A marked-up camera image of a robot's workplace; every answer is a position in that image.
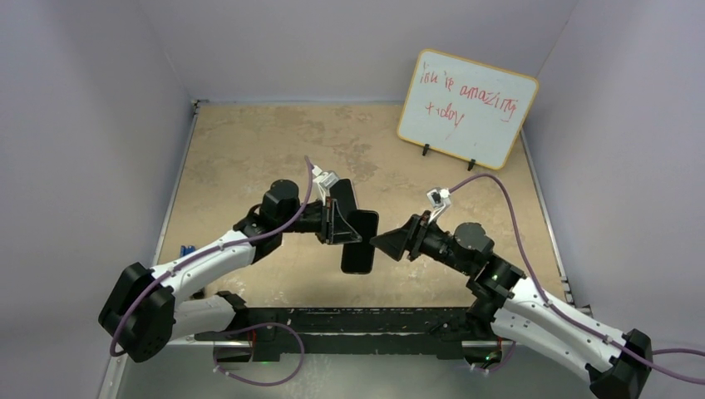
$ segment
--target smartphone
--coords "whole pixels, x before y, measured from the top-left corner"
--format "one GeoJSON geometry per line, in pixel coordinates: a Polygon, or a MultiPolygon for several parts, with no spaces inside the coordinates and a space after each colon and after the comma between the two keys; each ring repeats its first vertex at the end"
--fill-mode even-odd
{"type": "Polygon", "coordinates": [[[362,236],[362,242],[343,245],[340,269],[346,274],[368,274],[372,272],[375,251],[370,239],[377,235],[379,214],[373,210],[356,209],[346,219],[362,236]]]}

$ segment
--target gray wall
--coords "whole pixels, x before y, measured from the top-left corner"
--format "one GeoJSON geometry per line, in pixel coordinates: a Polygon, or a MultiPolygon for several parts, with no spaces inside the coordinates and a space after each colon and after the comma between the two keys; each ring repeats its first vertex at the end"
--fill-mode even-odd
{"type": "Polygon", "coordinates": [[[535,76],[577,0],[142,0],[194,98],[403,100],[425,47],[535,76]]]}
{"type": "MultiPolygon", "coordinates": [[[[581,1],[526,125],[576,299],[656,347],[705,349],[703,20],[696,0],[581,1]]],[[[705,397],[659,373],[647,390],[705,397]]]]}
{"type": "Polygon", "coordinates": [[[190,102],[136,0],[0,12],[0,397],[96,397],[119,272],[149,263],[190,102]]]}

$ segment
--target cable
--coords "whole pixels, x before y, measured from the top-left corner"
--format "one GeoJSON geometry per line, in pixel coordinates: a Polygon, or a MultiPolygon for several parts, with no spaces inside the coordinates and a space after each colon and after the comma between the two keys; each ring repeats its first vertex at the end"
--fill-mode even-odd
{"type": "Polygon", "coordinates": [[[262,327],[267,327],[267,326],[281,327],[281,328],[283,328],[283,329],[289,331],[289,332],[293,335],[293,337],[296,338],[296,342],[298,342],[298,347],[299,347],[299,350],[300,350],[299,353],[301,353],[301,356],[298,357],[298,364],[296,365],[296,368],[293,370],[293,372],[292,372],[291,374],[289,374],[288,376],[282,378],[282,379],[279,380],[279,381],[275,381],[275,382],[259,382],[259,381],[249,380],[249,379],[244,378],[244,377],[236,376],[236,375],[234,375],[233,373],[231,373],[231,372],[225,370],[222,366],[220,366],[220,365],[218,364],[218,357],[216,356],[216,355],[217,355],[217,352],[216,352],[215,350],[213,351],[213,364],[215,365],[215,368],[213,369],[213,372],[220,372],[220,373],[222,373],[223,375],[225,375],[226,377],[230,377],[230,378],[233,378],[233,379],[238,380],[238,381],[240,381],[240,382],[244,382],[244,383],[246,383],[246,384],[254,385],[254,386],[256,386],[256,387],[274,387],[274,386],[276,386],[276,385],[284,384],[285,382],[287,382],[287,381],[291,380],[292,378],[294,378],[294,376],[296,376],[296,375],[298,374],[299,370],[301,370],[301,366],[303,365],[303,355],[304,355],[305,353],[304,353],[304,350],[303,350],[303,341],[301,340],[301,337],[293,330],[293,328],[287,326],[286,324],[282,324],[282,323],[260,323],[260,324],[255,324],[255,325],[250,326],[250,327],[247,327],[247,328],[242,328],[242,329],[240,329],[240,330],[227,331],[227,332],[224,332],[224,333],[228,333],[228,334],[240,334],[240,333],[246,333],[247,331],[252,331],[252,330],[255,330],[255,329],[257,329],[257,328],[262,328],[262,327]]]}
{"type": "MultiPolygon", "coordinates": [[[[539,282],[539,278],[536,277],[536,273],[534,272],[534,268],[531,267],[531,263],[529,262],[529,259],[526,257],[526,252],[524,251],[524,245],[521,242],[521,237],[519,234],[519,226],[516,223],[516,214],[514,212],[514,206],[511,203],[511,198],[509,196],[509,193],[506,190],[506,187],[504,184],[502,184],[501,180],[499,180],[496,176],[491,175],[489,173],[480,173],[478,175],[473,175],[471,177],[468,177],[467,179],[463,180],[459,184],[453,186],[450,188],[448,191],[453,194],[454,191],[460,189],[462,186],[470,183],[473,180],[480,179],[481,177],[489,177],[490,179],[494,180],[495,183],[500,187],[500,190],[502,190],[502,194],[505,196],[505,200],[507,203],[507,206],[509,207],[509,213],[511,217],[511,224],[512,227],[514,228],[514,236],[516,237],[516,244],[519,247],[519,253],[521,254],[521,258],[524,260],[524,264],[526,265],[526,268],[529,270],[529,274],[531,275],[531,280],[533,280],[534,285],[536,286],[536,290],[539,291],[539,295],[541,298],[544,300],[545,304],[550,304],[549,308],[553,310],[556,314],[558,314],[561,318],[563,318],[566,322],[572,324],[573,326],[590,333],[596,337],[599,337],[605,342],[609,342],[612,346],[616,347],[620,351],[627,353],[629,356],[633,357],[636,359],[638,362],[642,363],[646,367],[651,367],[653,370],[656,370],[658,372],[661,372],[663,374],[666,374],[669,377],[676,378],[681,381],[685,382],[690,382],[692,384],[697,384],[697,385],[705,385],[705,378],[696,378],[696,377],[689,377],[685,376],[683,374],[679,374],[677,372],[673,372],[671,370],[668,370],[665,367],[661,367],[658,364],[655,364],[653,362],[650,362],[647,359],[644,359],[643,357],[640,357],[638,354],[634,353],[634,351],[626,348],[624,345],[621,345],[611,339],[611,337],[608,337],[605,334],[602,334],[601,332],[595,331],[592,328],[585,326],[584,324],[575,321],[574,319],[570,318],[567,314],[563,313],[560,309],[558,309],[553,303],[550,302],[548,296],[546,295],[546,292],[544,289],[541,287],[541,283],[539,282]]],[[[696,351],[694,349],[686,349],[686,348],[673,348],[673,349],[662,349],[661,351],[654,351],[653,354],[666,354],[666,353],[689,353],[689,354],[695,354],[698,356],[705,356],[705,352],[701,351],[696,351]]]]}
{"type": "Polygon", "coordinates": [[[689,349],[687,347],[670,347],[667,349],[658,349],[653,351],[653,355],[668,355],[669,353],[685,353],[688,355],[702,356],[705,357],[705,352],[698,351],[697,349],[689,349]]]}
{"type": "Polygon", "coordinates": [[[306,208],[306,204],[308,203],[308,199],[311,197],[311,191],[313,190],[313,164],[311,163],[311,160],[307,156],[304,156],[304,159],[306,160],[306,166],[308,168],[308,188],[306,189],[306,196],[303,199],[303,203],[298,208],[296,213],[292,216],[292,218],[289,219],[286,223],[279,226],[277,229],[274,229],[268,233],[256,235],[254,237],[248,237],[246,239],[236,239],[235,241],[228,241],[228,242],[223,243],[222,246],[216,246],[216,247],[206,249],[203,252],[194,253],[189,258],[181,260],[176,266],[174,266],[173,272],[171,272],[171,273],[164,272],[161,276],[156,278],[153,282],[151,282],[147,286],[147,288],[145,288],[144,291],[142,291],[140,293],[140,295],[137,296],[135,301],[130,305],[130,307],[127,309],[127,311],[125,311],[125,314],[122,316],[122,318],[120,319],[120,322],[117,324],[117,328],[112,335],[112,340],[111,340],[111,345],[110,345],[111,356],[118,357],[118,356],[122,356],[126,353],[124,350],[118,352],[116,350],[116,346],[117,346],[117,341],[118,341],[120,335],[122,334],[122,330],[125,329],[125,324],[127,323],[127,320],[130,318],[132,313],[135,312],[135,309],[137,309],[137,307],[140,305],[140,303],[142,303],[142,301],[147,297],[147,295],[149,295],[156,286],[161,284],[169,276],[171,276],[172,274],[178,273],[184,267],[188,266],[189,264],[193,263],[194,261],[196,261],[198,259],[203,258],[204,256],[212,254],[213,252],[219,252],[225,248],[234,247],[236,245],[241,245],[241,244],[245,244],[245,243],[250,243],[252,241],[258,241],[261,239],[266,239],[266,238],[272,237],[273,235],[279,234],[279,233],[283,232],[284,230],[286,230],[287,227],[289,227],[291,224],[293,224],[293,222],[295,222],[296,219],[298,219],[298,217],[301,216],[301,214],[303,213],[303,210],[306,208]]]}

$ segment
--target wooden tabletop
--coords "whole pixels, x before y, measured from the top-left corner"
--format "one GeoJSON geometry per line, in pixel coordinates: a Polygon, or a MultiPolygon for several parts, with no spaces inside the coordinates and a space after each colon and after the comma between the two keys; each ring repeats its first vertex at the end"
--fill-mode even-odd
{"type": "MultiPolygon", "coordinates": [[[[396,105],[206,105],[200,109],[183,175],[167,225],[160,263],[179,257],[181,245],[200,248],[219,238],[259,204],[278,179],[307,184],[303,157],[354,183],[362,209],[380,215],[379,232],[429,209],[426,192],[467,176],[466,162],[397,137],[396,105]]],[[[536,194],[524,146],[518,140],[505,167],[492,171],[514,204],[529,260],[545,288],[564,298],[555,253],[536,194]]],[[[501,191],[479,179],[452,196],[439,218],[453,231],[482,224],[495,252],[525,270],[501,191]]],[[[286,234],[281,248],[258,263],[225,275],[206,295],[229,290],[249,306],[420,307],[469,306],[467,277],[426,256],[395,262],[380,251],[367,275],[340,270],[342,246],[321,245],[312,234],[286,234]]]]}

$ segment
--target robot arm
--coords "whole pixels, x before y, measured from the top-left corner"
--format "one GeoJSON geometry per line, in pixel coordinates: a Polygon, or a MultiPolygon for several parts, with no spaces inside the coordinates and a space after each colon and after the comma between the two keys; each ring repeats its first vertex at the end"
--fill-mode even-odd
{"type": "Polygon", "coordinates": [[[651,369],[619,347],[651,361],[651,341],[645,334],[604,325],[540,290],[522,270],[494,253],[494,242],[480,224],[460,224],[453,234],[443,231],[436,220],[451,205],[450,191],[436,188],[427,196],[433,211],[414,214],[401,228],[374,237],[370,244],[396,261],[404,253],[411,261],[425,254],[468,276],[466,286],[477,298],[468,309],[470,317],[488,322],[497,336],[567,367],[590,384],[597,398],[639,396],[651,369]]]}
{"type": "Polygon", "coordinates": [[[206,299],[187,299],[217,278],[271,254],[281,245],[283,233],[314,233],[321,244],[343,246],[370,239],[347,222],[355,212],[369,212],[357,209],[352,186],[339,184],[345,181],[317,166],[312,167],[312,175],[310,184],[318,199],[306,204],[303,211],[298,186],[290,180],[277,180],[261,204],[211,244],[153,268],[139,263],[127,267],[102,309],[99,323],[133,361],[143,362],[170,340],[228,328],[244,308],[239,297],[218,293],[206,299]],[[277,229],[282,231],[271,234],[277,229]]]}

